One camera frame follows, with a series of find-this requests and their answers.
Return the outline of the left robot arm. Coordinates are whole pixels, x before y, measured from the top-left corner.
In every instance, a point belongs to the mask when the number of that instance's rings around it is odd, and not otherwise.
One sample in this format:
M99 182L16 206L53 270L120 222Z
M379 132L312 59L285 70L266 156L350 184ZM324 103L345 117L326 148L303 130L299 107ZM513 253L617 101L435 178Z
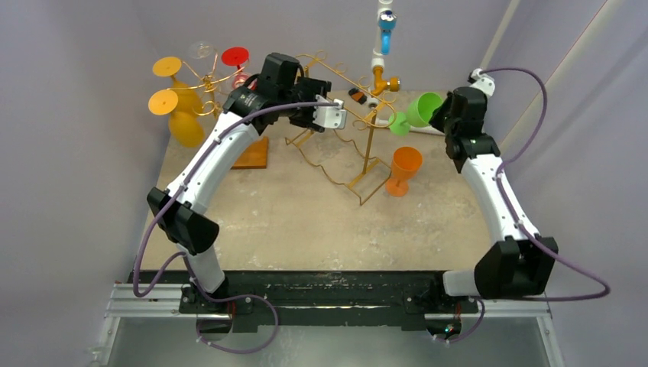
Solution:
M148 239L159 227L178 249L172 257L184 260L191 282L200 289L199 304L210 313L225 308L227 280L214 249L219 225L205 216L211 199L239 157L279 118L315 132L341 128L346 111L342 101L326 98L330 89L329 81L306 76L297 58L273 52L259 73L227 95L214 129L189 164L166 189L154 187L147 195L154 218L134 264L136 296L153 289L140 289L139 272Z

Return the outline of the white pvc pipe frame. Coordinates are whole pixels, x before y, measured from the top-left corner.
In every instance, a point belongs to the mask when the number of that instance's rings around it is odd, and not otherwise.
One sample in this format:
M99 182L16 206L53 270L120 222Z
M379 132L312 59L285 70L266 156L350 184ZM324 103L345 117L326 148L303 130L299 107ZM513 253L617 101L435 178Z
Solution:
M469 72L485 68L515 1L350 1L342 14L355 36L355 60L365 70L380 58L380 11L397 16L390 52L383 57L389 77L404 92L442 92L462 85Z

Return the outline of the gold swirl wine glass rack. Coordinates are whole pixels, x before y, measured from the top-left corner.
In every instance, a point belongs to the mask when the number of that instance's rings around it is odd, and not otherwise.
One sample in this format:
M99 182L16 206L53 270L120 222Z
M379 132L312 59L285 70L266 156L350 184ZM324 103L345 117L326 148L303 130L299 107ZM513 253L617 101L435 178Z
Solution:
M179 81L187 83L189 86L196 89L196 92L202 101L203 112L197 115L198 122L205 116L217 119L223 112L224 98L233 90L231 81L236 69L224 65L221 61L223 52L217 52L218 60L204 60L207 63L208 68L203 72L197 71L189 62L181 59L183 65L180 71L176 74L176 78ZM248 71L246 69L249 63L250 54L249 61L244 68L244 71L247 73ZM250 87L255 87L255 81L251 79L251 74L246 82L250 83Z

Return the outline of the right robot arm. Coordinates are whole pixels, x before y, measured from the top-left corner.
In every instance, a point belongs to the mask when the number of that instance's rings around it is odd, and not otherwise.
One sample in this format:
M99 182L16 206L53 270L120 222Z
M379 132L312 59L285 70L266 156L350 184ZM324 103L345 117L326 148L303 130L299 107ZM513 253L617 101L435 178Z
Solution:
M478 200L491 247L469 271L446 271L431 287L429 301L440 311L459 297L517 299L544 292L558 245L526 217L502 168L495 140L482 131L488 97L463 86L448 93L430 125L445 135L445 149Z

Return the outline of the green plastic cup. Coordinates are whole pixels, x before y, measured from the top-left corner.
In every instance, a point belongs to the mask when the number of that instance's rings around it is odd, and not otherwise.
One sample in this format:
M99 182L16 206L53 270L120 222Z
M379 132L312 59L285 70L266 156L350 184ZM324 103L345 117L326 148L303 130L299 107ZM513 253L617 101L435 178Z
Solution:
M443 135L429 124L433 113L442 105L444 99L437 93L426 92L414 99L405 112L397 112L388 122L389 130L399 136L410 132Z

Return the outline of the orange plastic goblet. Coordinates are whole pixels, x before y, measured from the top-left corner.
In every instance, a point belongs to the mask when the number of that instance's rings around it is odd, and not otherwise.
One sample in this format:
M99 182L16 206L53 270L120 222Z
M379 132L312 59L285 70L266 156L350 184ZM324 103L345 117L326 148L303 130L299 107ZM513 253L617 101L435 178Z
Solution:
M390 178L385 183L386 191L395 197L402 197L409 191L409 180L419 171L423 163L422 154L415 148L403 146L392 157Z

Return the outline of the small black orange object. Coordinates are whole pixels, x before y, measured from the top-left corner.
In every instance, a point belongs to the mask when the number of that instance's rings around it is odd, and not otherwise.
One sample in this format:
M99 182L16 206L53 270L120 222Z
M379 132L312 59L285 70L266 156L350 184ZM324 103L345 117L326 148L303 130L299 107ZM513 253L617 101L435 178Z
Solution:
M368 100L366 94L358 88L351 88L348 95L360 105L364 105Z

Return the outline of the orange faucet tap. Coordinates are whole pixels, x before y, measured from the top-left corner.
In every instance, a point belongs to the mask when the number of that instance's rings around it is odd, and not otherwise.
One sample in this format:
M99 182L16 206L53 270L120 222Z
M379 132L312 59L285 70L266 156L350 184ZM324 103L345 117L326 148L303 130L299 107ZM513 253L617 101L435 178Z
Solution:
M381 65L372 68L374 87L371 95L379 96L384 92L398 92L400 90L400 79L397 76L384 78L384 67Z

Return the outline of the aluminium rail frame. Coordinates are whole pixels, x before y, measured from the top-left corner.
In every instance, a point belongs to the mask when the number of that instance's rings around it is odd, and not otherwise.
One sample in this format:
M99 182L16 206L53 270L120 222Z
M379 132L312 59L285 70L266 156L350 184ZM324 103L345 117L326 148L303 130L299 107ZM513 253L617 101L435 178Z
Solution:
M199 318L225 320L227 313L181 313L180 304L183 299L180 284L162 284L157 286L146 297L136 297L130 284L115 284L109 298L102 329L108 333L101 338L100 343L112 348L118 322L125 318ZM557 338L554 335L552 314L547 303L523 302L510 300L485 300L478 310L469 313L462 308L462 320L478 318L480 312L484 318L529 318L537 322L543 348L550 366L564 366Z

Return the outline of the yellow goblet front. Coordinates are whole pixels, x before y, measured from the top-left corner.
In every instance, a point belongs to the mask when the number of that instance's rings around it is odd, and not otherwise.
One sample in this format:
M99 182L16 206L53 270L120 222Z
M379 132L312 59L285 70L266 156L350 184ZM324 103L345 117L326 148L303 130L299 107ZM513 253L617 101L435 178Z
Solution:
M162 89L149 98L147 106L154 115L168 116L168 129L180 145L195 148L203 142L205 133L193 111L190 97Z

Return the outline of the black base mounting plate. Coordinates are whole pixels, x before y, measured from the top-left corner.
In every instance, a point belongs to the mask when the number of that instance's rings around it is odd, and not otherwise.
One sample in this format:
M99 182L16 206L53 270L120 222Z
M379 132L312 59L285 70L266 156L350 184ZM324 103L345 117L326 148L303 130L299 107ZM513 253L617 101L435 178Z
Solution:
M166 271L156 284L180 287L179 312L197 318L207 336L255 333L261 326L392 326L402 331L461 332L475 316L467 297L442 288L441 271L227 271L225 290L208 301L187 271Z

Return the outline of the red plastic goblet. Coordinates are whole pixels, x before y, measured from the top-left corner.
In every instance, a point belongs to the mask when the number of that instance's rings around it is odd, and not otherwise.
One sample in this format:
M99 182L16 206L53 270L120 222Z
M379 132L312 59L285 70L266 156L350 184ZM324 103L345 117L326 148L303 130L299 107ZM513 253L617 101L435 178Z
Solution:
M249 61L249 51L247 48L230 47L222 53L221 61L224 65L236 69L231 81L233 89L242 86L250 77L250 74L244 71L247 62Z

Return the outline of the clear wine glass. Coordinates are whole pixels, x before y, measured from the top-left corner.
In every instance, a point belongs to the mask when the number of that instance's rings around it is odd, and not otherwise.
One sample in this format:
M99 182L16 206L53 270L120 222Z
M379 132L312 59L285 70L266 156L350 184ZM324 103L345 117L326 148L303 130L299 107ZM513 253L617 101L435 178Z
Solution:
M194 60L218 60L215 46L208 41L196 41L189 45L187 54Z

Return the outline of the yellow goblet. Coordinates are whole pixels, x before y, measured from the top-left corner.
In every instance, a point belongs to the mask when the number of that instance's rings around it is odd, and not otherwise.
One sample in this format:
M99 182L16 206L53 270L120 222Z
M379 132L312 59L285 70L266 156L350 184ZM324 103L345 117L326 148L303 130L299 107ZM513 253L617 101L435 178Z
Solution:
M168 129L180 145L195 148L203 142L205 133L193 111L190 97L162 89L149 98L147 106L154 115L168 116Z
M149 110L155 115L166 115L171 112L185 112L198 115L203 112L203 104L196 89L176 78L183 61L178 57L163 57L152 67L155 76L170 77L172 86L162 89L150 98Z

